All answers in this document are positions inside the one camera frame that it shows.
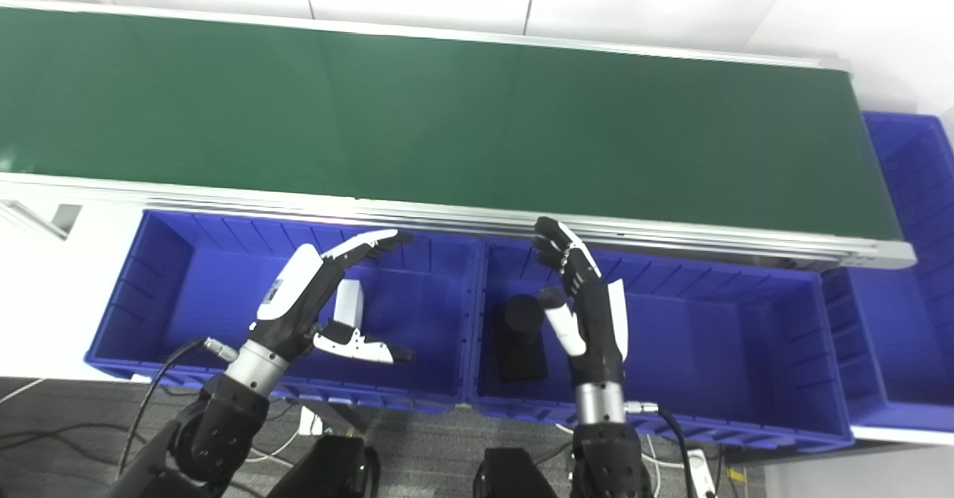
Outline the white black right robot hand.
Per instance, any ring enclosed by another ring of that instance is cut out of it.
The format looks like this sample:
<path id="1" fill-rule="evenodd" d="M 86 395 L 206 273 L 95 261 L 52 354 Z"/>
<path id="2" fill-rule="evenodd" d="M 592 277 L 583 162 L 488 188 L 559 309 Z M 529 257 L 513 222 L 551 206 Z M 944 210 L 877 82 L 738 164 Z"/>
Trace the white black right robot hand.
<path id="1" fill-rule="evenodd" d="M 540 216 L 534 232 L 537 261 L 559 278 L 537 298 L 568 356 L 572 386 L 621 385 L 629 346 L 622 280 L 606 282 L 589 247 L 563 222 Z"/>

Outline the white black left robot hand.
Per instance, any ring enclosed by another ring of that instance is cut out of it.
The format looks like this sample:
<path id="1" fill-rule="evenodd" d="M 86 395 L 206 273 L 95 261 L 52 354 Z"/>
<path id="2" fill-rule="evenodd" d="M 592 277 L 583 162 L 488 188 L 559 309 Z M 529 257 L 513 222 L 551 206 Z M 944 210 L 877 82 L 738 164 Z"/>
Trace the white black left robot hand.
<path id="1" fill-rule="evenodd" d="M 260 302 L 249 341 L 268 358 L 289 363 L 313 349 L 384 365 L 413 362 L 408 348 L 361 331 L 364 294 L 359 281 L 344 277 L 365 258 L 413 240 L 409 233 L 387 229 L 359 233 L 325 253 L 310 243 L 299 246 Z"/>

